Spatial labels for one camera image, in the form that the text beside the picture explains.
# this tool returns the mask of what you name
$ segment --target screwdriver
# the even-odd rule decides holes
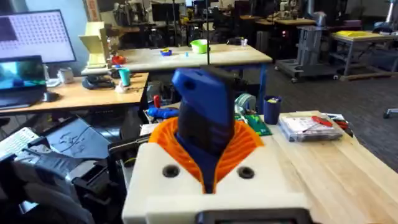
[[[333,126],[333,124],[330,121],[328,121],[327,119],[324,119],[324,118],[320,118],[318,116],[312,116],[311,119],[315,122],[315,124],[313,126],[307,128],[306,130],[302,131],[302,133],[306,133],[308,130],[311,130],[313,127],[318,126],[319,124],[328,126],[328,127]]]

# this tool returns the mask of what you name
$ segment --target blue table leg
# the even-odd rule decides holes
[[[267,87],[267,64],[261,64],[260,70],[260,90],[259,96],[257,98],[257,108],[258,114],[264,114],[264,95],[266,94],[266,87]]]

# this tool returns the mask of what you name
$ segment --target yellow object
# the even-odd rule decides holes
[[[130,158],[130,159],[126,160],[126,161],[124,161],[124,164],[127,164],[128,162],[131,162],[131,161],[133,161],[133,160],[136,160],[136,158],[133,157],[133,158]]]
[[[366,31],[348,31],[348,30],[342,30],[337,32],[336,34],[342,35],[344,37],[374,37],[375,34],[371,32],[366,32]]]
[[[104,22],[87,22],[86,32],[79,35],[89,52],[87,68],[104,68],[109,57]]]

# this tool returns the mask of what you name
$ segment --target keyboard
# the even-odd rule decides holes
[[[38,137],[30,128],[20,129],[0,142],[0,158],[9,153],[18,154],[23,148],[27,147],[28,143]]]

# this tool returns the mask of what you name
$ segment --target black pole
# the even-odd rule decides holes
[[[175,0],[173,0],[173,20],[174,20],[174,46],[177,46],[177,24],[175,23],[175,9],[174,9]]]
[[[210,41],[209,41],[209,0],[206,0],[206,26],[207,26],[207,64],[210,64]]]

